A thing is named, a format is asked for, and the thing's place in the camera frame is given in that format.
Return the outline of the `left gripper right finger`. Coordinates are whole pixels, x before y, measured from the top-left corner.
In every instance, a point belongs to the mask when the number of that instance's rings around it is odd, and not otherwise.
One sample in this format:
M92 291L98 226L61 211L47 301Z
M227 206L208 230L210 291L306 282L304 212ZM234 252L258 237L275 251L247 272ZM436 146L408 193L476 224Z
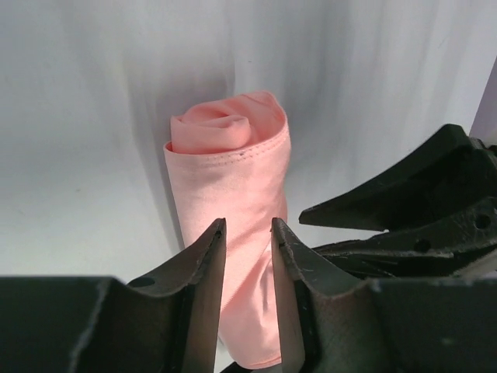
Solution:
M272 223L284 372L494 372L493 279L359 280Z

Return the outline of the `pink satin napkin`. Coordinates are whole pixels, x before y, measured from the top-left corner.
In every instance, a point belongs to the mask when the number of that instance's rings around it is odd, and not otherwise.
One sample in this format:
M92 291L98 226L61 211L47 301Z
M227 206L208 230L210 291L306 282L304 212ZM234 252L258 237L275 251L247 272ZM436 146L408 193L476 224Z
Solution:
M218 335L243 368L279 364L270 229L287 216L287 115L272 93L251 92L195 105L170 132L165 162L184 243L226 221Z

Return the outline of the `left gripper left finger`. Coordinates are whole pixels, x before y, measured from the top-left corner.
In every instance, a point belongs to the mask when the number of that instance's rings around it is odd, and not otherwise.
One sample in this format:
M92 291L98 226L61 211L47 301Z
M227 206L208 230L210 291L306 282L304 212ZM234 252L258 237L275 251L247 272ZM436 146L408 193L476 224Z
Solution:
M115 277L3 277L3 372L211 372L226 222L125 284Z

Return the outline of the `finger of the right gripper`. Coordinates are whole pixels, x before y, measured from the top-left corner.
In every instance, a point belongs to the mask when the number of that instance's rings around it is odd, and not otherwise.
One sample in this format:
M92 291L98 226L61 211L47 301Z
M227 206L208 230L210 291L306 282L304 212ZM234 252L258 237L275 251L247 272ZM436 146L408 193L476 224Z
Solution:
M487 197L420 228L314 251L358 278L480 277L496 269L496 199Z
M443 125L404 159L299 222L368 231L427 225L496 195L496 146Z

